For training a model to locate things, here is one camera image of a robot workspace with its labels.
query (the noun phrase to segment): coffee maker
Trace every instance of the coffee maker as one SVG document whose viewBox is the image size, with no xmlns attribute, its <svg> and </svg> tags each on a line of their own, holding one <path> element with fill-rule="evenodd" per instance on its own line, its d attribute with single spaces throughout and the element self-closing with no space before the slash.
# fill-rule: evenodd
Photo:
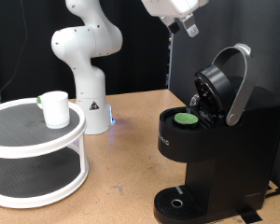
<svg viewBox="0 0 280 224">
<path fill-rule="evenodd" d="M 222 67 L 236 54 L 244 77 L 226 77 Z M 160 223 L 208 223 L 263 206 L 280 140 L 280 97 L 256 87 L 257 78 L 251 49 L 236 44 L 195 74 L 195 104 L 161 113 L 159 151 L 187 171 L 185 185 L 156 195 Z M 197 124 L 176 123 L 179 113 L 196 116 Z"/>
</svg>

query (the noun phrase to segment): black wall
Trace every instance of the black wall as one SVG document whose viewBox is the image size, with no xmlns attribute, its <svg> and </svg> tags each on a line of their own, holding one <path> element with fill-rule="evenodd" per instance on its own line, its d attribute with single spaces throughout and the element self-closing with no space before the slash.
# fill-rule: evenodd
<svg viewBox="0 0 280 224">
<path fill-rule="evenodd" d="M 195 72 L 236 43 L 252 48 L 259 64 L 257 85 L 280 96 L 280 0 L 211 0 L 194 15 L 200 33 L 194 38 L 184 31 L 174 36 L 170 90 L 177 97 L 188 105 L 196 94 Z M 225 74 L 241 76 L 240 63 L 236 58 L 229 62 Z M 280 146 L 273 181 L 280 187 Z"/>
<path fill-rule="evenodd" d="M 106 76 L 106 94 L 151 91 L 165 88 L 168 58 L 168 31 L 158 18 L 151 17 L 140 0 L 101 0 L 106 16 L 120 28 L 120 52 L 92 59 Z M 71 14 L 65 0 L 0 0 L 0 88 L 3 101 L 35 97 L 46 91 L 67 91 L 76 98 L 72 71 L 50 47 L 54 32 L 83 25 Z"/>
</svg>

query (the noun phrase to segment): wooden table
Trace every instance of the wooden table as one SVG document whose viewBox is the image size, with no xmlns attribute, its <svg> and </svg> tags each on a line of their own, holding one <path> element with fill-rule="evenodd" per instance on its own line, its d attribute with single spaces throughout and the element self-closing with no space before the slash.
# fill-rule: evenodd
<svg viewBox="0 0 280 224">
<path fill-rule="evenodd" d="M 106 133 L 86 136 L 90 172 L 80 189 L 40 208 L 0 207 L 0 224 L 157 224 L 155 195 L 183 185 L 186 172 L 185 163 L 170 161 L 158 151 L 159 115 L 184 104 L 168 90 L 106 98 L 113 106 L 116 124 Z M 280 195 L 268 198 L 258 213 L 263 224 L 280 224 Z M 244 224 L 241 217 L 219 223 Z"/>
</svg>

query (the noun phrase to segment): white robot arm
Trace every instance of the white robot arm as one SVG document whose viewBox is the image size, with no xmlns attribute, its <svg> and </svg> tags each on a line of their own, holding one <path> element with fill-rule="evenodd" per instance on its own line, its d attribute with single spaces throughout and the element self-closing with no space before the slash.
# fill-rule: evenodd
<svg viewBox="0 0 280 224">
<path fill-rule="evenodd" d="M 177 31 L 179 18 L 190 36 L 198 34 L 192 12 L 208 0 L 142 0 L 152 16 L 158 16 L 171 32 Z M 79 16 L 84 26 L 55 32 L 51 46 L 55 55 L 72 69 L 77 101 L 88 122 L 85 134 L 106 132 L 114 120 L 105 98 L 105 74 L 91 65 L 91 58 L 107 56 L 121 49 L 122 35 L 102 11 L 99 0 L 65 0 L 70 12 Z"/>
<path fill-rule="evenodd" d="M 199 31 L 195 25 L 193 11 L 203 7 L 209 0 L 142 0 L 151 16 L 160 17 L 161 21 L 175 34 L 179 27 L 175 18 L 183 23 L 190 37 L 196 36 Z"/>
</svg>

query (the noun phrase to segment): white mug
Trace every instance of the white mug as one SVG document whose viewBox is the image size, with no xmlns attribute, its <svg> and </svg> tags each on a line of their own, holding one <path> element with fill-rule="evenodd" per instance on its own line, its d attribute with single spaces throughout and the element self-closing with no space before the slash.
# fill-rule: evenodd
<svg viewBox="0 0 280 224">
<path fill-rule="evenodd" d="M 50 129 L 61 129 L 70 122 L 68 94 L 65 91 L 49 91 L 36 99 L 43 109 L 45 122 Z"/>
</svg>

